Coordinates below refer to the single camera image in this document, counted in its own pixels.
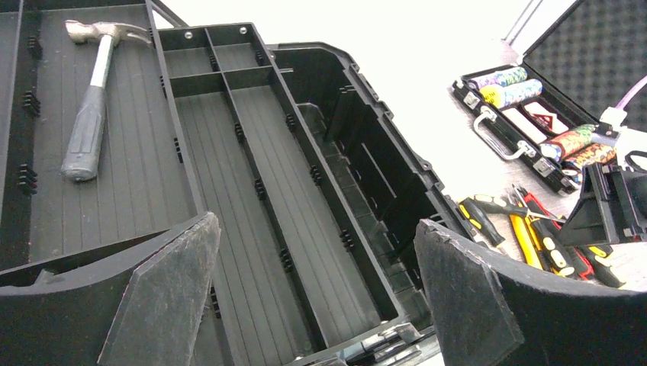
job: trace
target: yellow screwdriver handle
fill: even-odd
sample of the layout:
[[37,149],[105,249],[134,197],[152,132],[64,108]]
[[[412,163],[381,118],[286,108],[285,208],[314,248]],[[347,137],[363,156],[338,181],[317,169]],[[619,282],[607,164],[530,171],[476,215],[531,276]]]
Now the yellow screwdriver handle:
[[543,270],[542,263],[539,261],[537,251],[535,250],[528,230],[526,230],[523,218],[510,215],[510,221],[512,222],[514,233],[517,236],[517,240],[519,241],[519,246],[521,247],[523,256],[526,259],[526,263],[534,268]]

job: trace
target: hammer head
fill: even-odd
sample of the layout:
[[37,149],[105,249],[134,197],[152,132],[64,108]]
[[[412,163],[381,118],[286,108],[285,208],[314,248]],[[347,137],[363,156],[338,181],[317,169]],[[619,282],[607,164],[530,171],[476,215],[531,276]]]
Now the hammer head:
[[131,24],[98,21],[93,24],[83,24],[80,21],[65,21],[69,37],[75,43],[88,41],[98,42],[103,36],[111,36],[116,46],[120,40],[134,40],[150,46],[148,30]]

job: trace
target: case latch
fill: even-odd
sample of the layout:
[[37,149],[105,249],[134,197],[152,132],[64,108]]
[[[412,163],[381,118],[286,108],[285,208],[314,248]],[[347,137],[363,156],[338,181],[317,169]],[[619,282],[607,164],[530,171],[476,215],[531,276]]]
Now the case latch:
[[467,93],[465,98],[463,98],[463,103],[469,107],[469,109],[474,109],[478,105],[478,97],[471,91]]
[[555,171],[555,166],[546,158],[537,160],[537,162],[533,164],[533,168],[544,178]]

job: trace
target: toolbox lid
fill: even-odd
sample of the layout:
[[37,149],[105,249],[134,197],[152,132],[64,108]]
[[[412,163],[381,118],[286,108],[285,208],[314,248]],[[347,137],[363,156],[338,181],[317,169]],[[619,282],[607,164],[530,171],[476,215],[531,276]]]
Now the toolbox lid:
[[[647,1],[577,0],[523,64],[598,120],[647,75]],[[647,130],[647,88],[625,111],[629,128]]]

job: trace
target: toolbox handle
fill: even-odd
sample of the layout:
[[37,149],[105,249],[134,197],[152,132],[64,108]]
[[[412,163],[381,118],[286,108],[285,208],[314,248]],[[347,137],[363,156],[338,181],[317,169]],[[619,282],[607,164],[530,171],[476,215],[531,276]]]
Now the toolbox handle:
[[481,130],[480,128],[481,122],[483,122],[484,120],[489,119],[489,120],[495,121],[496,118],[497,118],[496,114],[494,114],[494,112],[490,108],[487,108],[484,106],[481,108],[481,115],[476,117],[476,119],[474,120],[474,132],[476,132],[476,134],[479,137],[481,137],[481,140],[487,143],[490,149],[494,150],[494,152],[497,153],[499,157],[501,157],[503,160],[506,160],[508,162],[518,159],[523,154],[528,153],[530,150],[532,150],[526,141],[521,140],[517,143],[517,146],[519,147],[519,149],[514,154],[507,155],[505,153],[505,148],[501,147],[499,143],[497,143],[496,141],[494,141],[494,139],[492,139],[487,134],[485,134],[485,132],[483,132],[483,130]]

